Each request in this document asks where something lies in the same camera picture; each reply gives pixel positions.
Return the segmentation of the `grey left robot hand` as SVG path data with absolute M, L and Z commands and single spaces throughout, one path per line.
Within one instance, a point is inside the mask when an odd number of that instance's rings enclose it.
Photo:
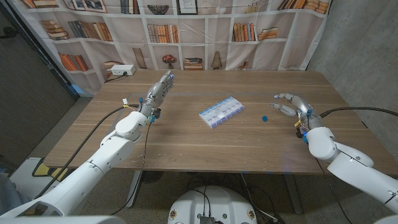
M 162 78 L 153 84 L 143 99 L 139 112 L 149 119 L 152 113 L 161 106 L 167 93 L 173 88 L 174 74 L 168 70 Z

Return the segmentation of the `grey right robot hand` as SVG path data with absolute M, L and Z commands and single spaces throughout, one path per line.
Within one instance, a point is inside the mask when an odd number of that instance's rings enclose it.
M 275 95 L 274 98 L 286 99 L 294 106 L 294 108 L 291 108 L 289 106 L 277 103 L 269 104 L 271 108 L 277 109 L 287 116 L 296 116 L 298 118 L 298 121 L 300 122 L 301 127 L 303 127 L 306 132 L 315 128 L 324 127 L 315 109 L 303 98 L 290 93 L 279 93 L 278 95 Z

